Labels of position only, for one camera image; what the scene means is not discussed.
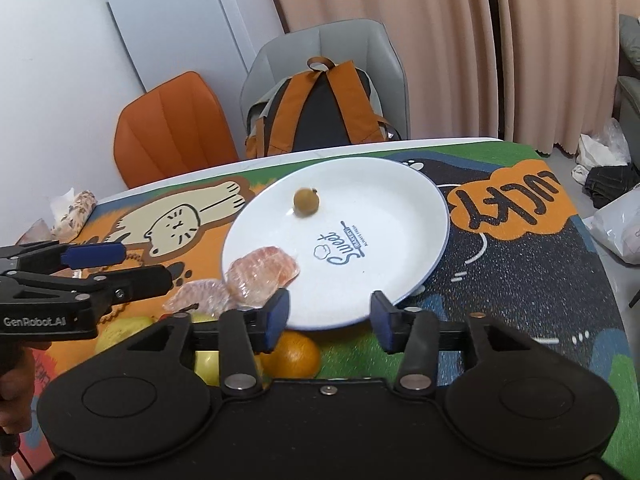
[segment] gray sofa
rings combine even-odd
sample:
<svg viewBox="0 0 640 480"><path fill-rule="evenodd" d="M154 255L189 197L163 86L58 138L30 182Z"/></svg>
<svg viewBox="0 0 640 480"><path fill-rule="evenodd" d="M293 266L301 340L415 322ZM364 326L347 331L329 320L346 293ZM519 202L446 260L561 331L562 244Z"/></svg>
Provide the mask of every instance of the gray sofa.
<svg viewBox="0 0 640 480"><path fill-rule="evenodd" d="M620 127L631 159L640 168L640 22L620 14L620 66L618 69Z"/></svg>

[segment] small brown fruit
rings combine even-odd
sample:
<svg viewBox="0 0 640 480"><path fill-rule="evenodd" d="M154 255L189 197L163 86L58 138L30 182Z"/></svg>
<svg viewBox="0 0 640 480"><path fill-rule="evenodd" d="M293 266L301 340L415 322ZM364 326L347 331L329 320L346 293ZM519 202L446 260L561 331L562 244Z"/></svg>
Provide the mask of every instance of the small brown fruit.
<svg viewBox="0 0 640 480"><path fill-rule="evenodd" d="M293 196L293 209L301 216L309 216L318 211L320 199L315 189L303 187Z"/></svg>

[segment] white plate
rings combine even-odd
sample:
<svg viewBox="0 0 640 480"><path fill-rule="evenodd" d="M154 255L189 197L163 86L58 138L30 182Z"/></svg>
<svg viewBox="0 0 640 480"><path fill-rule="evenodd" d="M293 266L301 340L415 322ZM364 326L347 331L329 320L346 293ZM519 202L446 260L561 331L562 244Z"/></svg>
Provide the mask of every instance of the white plate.
<svg viewBox="0 0 640 480"><path fill-rule="evenodd" d="M318 190L306 218L292 209L301 187ZM433 272L449 238L449 208L436 185L408 166L346 157L295 171L248 203L226 236L222 269L265 246L293 256L287 326L324 330L366 319L382 290L394 304Z"/></svg>

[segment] metal pin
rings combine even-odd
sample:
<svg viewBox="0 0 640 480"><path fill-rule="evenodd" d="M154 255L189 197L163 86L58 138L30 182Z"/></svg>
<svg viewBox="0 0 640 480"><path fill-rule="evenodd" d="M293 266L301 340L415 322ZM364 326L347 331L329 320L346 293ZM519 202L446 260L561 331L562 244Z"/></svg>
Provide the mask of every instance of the metal pin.
<svg viewBox="0 0 640 480"><path fill-rule="evenodd" d="M338 388L331 384L326 384L325 386L320 386L320 393L323 395L335 395L338 393Z"/></svg>
<svg viewBox="0 0 640 480"><path fill-rule="evenodd" d="M248 390L255 386L255 377L249 374L233 374L225 379L225 386L231 390Z"/></svg>
<svg viewBox="0 0 640 480"><path fill-rule="evenodd" d="M407 390L426 390L431 386L431 379L422 374L407 374L400 377L400 385Z"/></svg>

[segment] backpack handle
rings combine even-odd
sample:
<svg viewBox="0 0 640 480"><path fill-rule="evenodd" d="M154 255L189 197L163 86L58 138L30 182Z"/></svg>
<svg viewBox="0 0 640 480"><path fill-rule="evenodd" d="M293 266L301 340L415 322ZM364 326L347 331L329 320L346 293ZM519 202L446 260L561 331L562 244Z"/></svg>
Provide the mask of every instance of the backpack handle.
<svg viewBox="0 0 640 480"><path fill-rule="evenodd" d="M331 70L335 68L335 63L331 61L328 57L324 56L313 56L306 60L306 65L313 70L314 72L324 72L324 70L313 68L312 65L324 65L327 70Z"/></svg>

